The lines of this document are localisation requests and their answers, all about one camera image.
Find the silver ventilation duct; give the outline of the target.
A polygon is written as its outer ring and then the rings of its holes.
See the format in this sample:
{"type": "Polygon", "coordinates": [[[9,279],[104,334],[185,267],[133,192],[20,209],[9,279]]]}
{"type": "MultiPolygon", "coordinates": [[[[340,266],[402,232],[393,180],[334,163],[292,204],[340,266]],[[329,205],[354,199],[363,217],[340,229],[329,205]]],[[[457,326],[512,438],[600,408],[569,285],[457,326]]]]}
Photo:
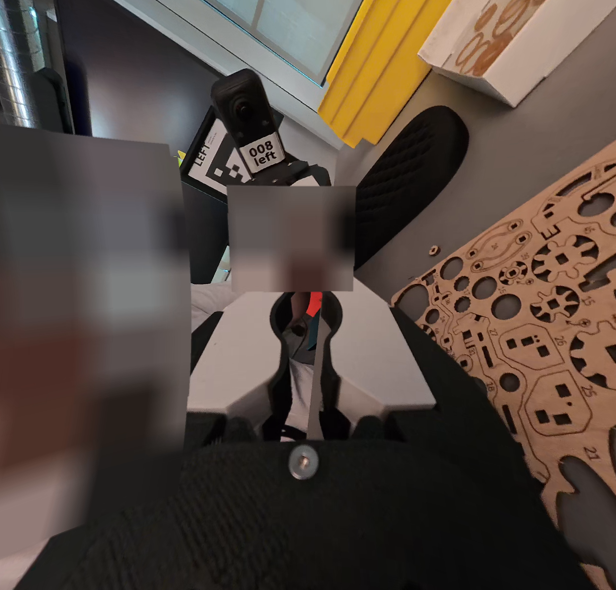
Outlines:
{"type": "Polygon", "coordinates": [[[46,67],[34,0],[1,0],[1,123],[56,127],[53,88],[46,67]]]}

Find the stack of yellow boards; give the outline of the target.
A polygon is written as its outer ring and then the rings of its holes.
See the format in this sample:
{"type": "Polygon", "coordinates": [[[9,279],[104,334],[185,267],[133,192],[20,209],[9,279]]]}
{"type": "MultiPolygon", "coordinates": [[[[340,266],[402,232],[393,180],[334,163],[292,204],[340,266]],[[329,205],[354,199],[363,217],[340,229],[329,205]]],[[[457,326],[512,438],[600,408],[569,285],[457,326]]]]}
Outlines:
{"type": "Polygon", "coordinates": [[[377,144],[403,110],[431,70],[418,53],[451,1],[362,1],[318,110],[347,146],[377,144]]]}

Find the black computer monitor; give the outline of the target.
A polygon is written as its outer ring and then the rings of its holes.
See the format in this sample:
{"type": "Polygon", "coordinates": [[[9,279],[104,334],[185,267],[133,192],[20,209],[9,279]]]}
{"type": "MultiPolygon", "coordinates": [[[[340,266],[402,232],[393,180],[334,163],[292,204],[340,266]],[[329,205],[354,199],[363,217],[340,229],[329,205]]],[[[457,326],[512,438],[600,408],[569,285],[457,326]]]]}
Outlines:
{"type": "Polygon", "coordinates": [[[182,182],[190,258],[190,281],[212,282],[228,246],[227,204],[182,182]]]}

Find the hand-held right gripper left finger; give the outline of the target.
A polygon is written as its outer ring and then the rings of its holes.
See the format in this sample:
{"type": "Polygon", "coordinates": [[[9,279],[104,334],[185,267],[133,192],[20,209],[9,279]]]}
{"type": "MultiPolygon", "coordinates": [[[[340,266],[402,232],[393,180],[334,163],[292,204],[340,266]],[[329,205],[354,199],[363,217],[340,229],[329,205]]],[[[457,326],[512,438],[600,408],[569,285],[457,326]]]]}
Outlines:
{"type": "Polygon", "coordinates": [[[292,403],[289,351],[282,333],[291,293],[250,292],[203,326],[209,334],[190,375],[187,410],[246,420],[279,439],[292,403]]]}

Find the white framed window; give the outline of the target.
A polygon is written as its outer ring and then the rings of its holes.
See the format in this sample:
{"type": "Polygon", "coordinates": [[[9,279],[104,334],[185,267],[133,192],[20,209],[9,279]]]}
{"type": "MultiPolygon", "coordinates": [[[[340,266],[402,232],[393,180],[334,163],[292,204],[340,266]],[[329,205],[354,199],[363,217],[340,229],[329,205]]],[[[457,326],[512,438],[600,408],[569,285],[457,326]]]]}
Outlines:
{"type": "Polygon", "coordinates": [[[113,0],[217,72],[250,68],[276,109],[332,147],[318,108],[363,0],[113,0]]]}

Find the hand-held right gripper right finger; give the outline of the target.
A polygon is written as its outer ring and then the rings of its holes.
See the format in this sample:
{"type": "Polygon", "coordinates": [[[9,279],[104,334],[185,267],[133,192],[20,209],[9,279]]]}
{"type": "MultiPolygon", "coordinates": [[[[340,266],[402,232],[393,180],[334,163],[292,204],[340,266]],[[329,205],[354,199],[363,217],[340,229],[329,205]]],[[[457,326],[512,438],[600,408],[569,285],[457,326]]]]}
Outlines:
{"type": "Polygon", "coordinates": [[[319,424],[347,437],[367,416],[428,410],[436,401],[392,309],[363,283],[323,294],[319,424]]]}

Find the white cardboard box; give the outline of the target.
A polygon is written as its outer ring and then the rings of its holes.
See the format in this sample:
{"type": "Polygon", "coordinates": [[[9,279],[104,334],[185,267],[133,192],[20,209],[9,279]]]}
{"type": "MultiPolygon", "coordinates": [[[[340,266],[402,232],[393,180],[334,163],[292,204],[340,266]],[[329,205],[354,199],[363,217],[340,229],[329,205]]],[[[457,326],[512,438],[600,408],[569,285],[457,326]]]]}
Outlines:
{"type": "Polygon", "coordinates": [[[615,9],[615,0],[546,0],[480,78],[444,69],[488,0],[452,0],[418,55],[435,72],[516,107],[615,9]]]}

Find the person's left forearm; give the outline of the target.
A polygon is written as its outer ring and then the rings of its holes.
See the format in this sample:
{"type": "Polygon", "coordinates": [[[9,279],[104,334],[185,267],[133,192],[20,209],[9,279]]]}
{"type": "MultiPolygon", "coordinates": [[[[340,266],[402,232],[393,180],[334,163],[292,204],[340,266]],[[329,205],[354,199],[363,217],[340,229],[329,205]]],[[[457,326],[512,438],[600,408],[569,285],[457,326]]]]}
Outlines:
{"type": "Polygon", "coordinates": [[[213,313],[224,311],[242,293],[234,292],[231,281],[190,285],[191,332],[194,332],[213,313]]]}

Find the black mesh cushion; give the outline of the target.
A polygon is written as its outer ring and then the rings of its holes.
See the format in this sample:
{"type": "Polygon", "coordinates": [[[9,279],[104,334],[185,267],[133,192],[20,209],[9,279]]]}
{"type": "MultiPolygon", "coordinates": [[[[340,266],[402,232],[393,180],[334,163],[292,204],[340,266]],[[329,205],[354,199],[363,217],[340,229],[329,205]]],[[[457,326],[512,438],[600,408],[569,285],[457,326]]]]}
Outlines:
{"type": "Polygon", "coordinates": [[[466,124],[446,106],[425,109],[396,136],[357,186],[354,270],[436,199],[468,145],[466,124]]]}

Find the wooden model parts sheet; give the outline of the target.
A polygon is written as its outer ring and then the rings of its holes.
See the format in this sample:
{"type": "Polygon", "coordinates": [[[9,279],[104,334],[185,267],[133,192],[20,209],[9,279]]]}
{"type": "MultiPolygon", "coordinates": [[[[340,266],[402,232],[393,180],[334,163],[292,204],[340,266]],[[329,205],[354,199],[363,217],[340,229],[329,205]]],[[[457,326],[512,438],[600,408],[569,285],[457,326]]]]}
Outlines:
{"type": "Polygon", "coordinates": [[[551,520],[584,463],[615,495],[615,142],[391,298],[481,379],[551,520]]]}

